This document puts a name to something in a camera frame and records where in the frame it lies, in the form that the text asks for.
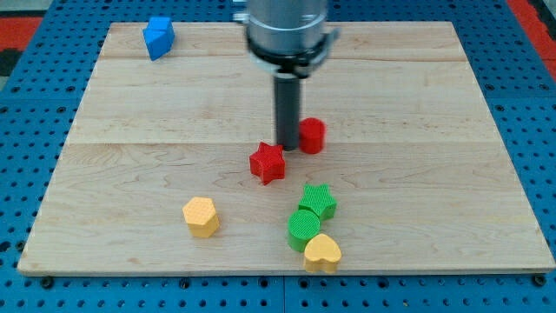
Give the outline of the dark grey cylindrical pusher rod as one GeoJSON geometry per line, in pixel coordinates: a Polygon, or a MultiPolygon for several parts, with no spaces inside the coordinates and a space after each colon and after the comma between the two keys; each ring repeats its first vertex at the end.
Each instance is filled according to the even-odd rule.
{"type": "Polygon", "coordinates": [[[297,78],[274,77],[275,138],[286,151],[299,146],[301,83],[297,78]]]}

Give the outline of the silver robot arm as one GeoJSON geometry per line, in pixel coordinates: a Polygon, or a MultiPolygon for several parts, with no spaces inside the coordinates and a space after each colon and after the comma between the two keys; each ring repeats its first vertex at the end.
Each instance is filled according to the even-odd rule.
{"type": "Polygon", "coordinates": [[[244,26],[248,54],[273,78],[275,141],[295,150],[300,141],[301,81],[328,59],[341,31],[325,31],[326,0],[248,0],[233,15],[244,26]]]}

